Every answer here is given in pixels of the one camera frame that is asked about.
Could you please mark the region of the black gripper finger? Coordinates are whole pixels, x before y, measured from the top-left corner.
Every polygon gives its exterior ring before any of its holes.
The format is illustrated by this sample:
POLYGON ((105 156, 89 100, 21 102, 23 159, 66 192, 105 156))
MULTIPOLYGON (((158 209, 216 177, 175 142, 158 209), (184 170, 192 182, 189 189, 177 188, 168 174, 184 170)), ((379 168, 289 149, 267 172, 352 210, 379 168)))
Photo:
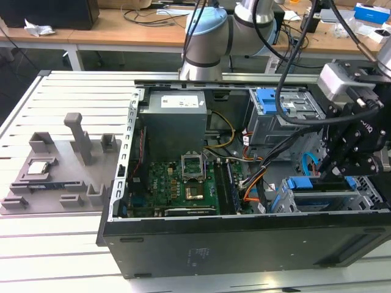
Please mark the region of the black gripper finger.
POLYGON ((333 180, 336 175, 332 170, 342 161, 345 142, 342 137, 348 127, 348 122, 327 125, 323 128, 323 143, 325 155, 318 168, 320 180, 333 180))
POLYGON ((374 154, 330 152, 323 159, 323 180, 334 181, 346 176, 370 176, 384 171, 374 154))

